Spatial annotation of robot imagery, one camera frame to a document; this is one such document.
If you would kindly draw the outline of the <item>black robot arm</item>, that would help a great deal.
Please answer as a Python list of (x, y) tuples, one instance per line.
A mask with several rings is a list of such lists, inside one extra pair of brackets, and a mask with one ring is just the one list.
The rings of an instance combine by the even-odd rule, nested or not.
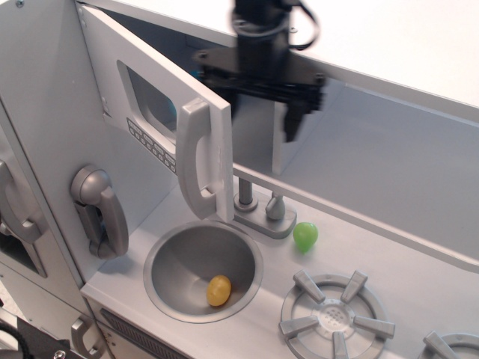
[(319, 65), (299, 55), (312, 42), (290, 43), (295, 7), (315, 18), (301, 1), (236, 1), (231, 14), (236, 45), (199, 50), (193, 57), (201, 82), (231, 105), (240, 94), (284, 103), (287, 142), (296, 139), (306, 114), (320, 110), (326, 83)]

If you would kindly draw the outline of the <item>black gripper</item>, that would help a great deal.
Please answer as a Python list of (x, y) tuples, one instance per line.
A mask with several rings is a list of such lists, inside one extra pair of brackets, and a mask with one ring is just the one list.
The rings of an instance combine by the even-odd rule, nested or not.
[(197, 51), (204, 84), (215, 91), (241, 93), (287, 104), (284, 134), (295, 141), (302, 118), (321, 108), (325, 76), (317, 65), (292, 51), (289, 23), (261, 26), (234, 22), (235, 47)]

